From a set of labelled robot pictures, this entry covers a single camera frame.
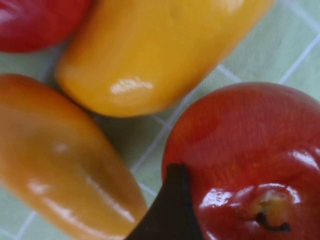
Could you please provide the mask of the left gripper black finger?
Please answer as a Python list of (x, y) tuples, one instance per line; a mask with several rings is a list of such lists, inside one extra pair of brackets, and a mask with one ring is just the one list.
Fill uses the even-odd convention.
[(189, 188), (187, 168), (171, 163), (149, 210), (127, 240), (202, 240)]

